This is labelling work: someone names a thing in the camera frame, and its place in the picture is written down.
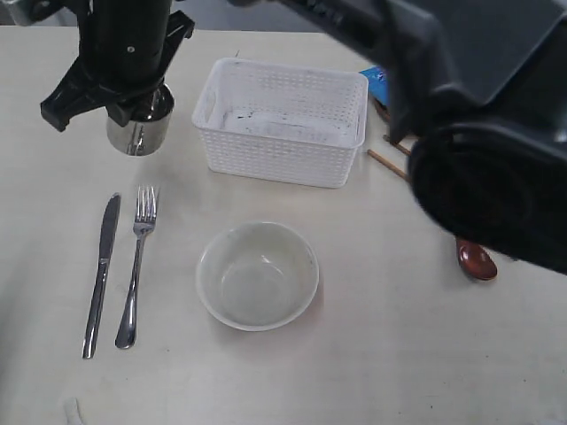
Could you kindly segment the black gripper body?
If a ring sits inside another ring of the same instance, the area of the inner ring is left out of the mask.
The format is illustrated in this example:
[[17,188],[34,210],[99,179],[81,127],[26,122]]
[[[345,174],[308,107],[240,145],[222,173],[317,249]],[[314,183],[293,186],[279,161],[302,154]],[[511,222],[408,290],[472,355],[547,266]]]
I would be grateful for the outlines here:
[[58,131],[71,118],[105,108],[126,126],[143,100],[160,87],[177,50],[195,23],[168,1],[63,1],[77,18],[76,60],[40,104]]

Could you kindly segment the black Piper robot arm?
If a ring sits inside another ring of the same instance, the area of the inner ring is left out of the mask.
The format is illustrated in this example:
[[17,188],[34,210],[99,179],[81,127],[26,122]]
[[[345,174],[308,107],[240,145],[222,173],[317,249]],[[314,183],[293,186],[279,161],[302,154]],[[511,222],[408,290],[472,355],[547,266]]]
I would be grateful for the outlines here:
[[[168,1],[53,1],[79,54],[41,114],[125,124],[194,27]],[[413,194],[443,229],[566,270],[566,11],[553,1],[289,1],[385,73],[389,139],[413,135]]]

